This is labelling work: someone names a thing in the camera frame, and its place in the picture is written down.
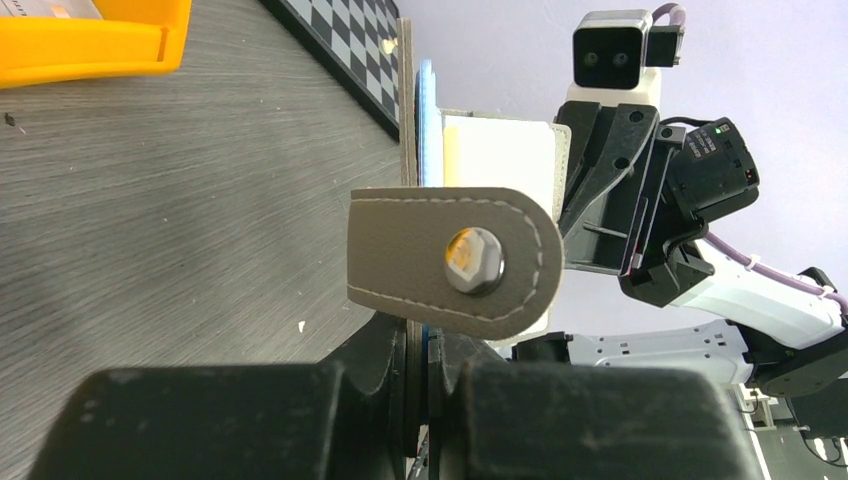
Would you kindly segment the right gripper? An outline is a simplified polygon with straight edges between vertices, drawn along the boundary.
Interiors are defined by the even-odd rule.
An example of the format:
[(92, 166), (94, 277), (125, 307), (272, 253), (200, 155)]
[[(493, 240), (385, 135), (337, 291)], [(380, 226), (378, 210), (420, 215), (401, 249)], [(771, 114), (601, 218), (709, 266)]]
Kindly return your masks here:
[(565, 266), (617, 278), (622, 292), (664, 307), (709, 276), (692, 242), (706, 224), (684, 211), (669, 166), (686, 131), (658, 108), (570, 100), (555, 122), (570, 129), (557, 225)]

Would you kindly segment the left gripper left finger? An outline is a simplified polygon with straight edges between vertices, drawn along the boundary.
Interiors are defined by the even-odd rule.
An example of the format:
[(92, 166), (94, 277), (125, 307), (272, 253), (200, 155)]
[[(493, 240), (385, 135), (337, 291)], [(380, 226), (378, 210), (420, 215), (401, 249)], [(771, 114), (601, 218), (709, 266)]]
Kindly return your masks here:
[(406, 328), (375, 314), (316, 363), (87, 377), (33, 479), (398, 479)]

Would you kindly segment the clear plastic card holder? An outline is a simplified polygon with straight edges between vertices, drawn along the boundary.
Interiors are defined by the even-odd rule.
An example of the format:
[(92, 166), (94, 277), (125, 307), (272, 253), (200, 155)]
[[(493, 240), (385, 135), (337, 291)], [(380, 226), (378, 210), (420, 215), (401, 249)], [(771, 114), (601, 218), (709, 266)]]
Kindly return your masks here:
[(571, 130), (442, 109), (430, 61), (402, 106), (403, 187), (351, 194), (347, 294), (495, 345), (544, 334), (564, 270)]

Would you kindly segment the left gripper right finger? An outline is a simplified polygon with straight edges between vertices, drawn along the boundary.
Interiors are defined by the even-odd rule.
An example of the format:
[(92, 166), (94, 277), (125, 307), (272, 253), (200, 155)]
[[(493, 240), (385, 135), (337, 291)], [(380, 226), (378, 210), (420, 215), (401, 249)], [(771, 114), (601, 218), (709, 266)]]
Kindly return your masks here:
[(508, 362), (429, 338), (433, 479), (758, 479), (724, 392), (684, 370)]

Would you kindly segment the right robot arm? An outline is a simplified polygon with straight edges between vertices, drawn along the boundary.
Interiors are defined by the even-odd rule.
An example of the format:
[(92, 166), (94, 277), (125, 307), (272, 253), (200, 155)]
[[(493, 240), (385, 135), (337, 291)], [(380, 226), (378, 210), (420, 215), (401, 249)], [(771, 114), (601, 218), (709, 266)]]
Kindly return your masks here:
[(802, 437), (847, 434), (847, 300), (818, 268), (770, 268), (709, 230), (751, 205), (759, 172), (727, 118), (662, 118), (650, 105), (569, 101), (572, 133), (558, 221), (566, 265), (614, 276), (658, 307), (711, 313), (703, 325), (637, 335), (532, 333), (516, 360), (681, 368), (781, 398)]

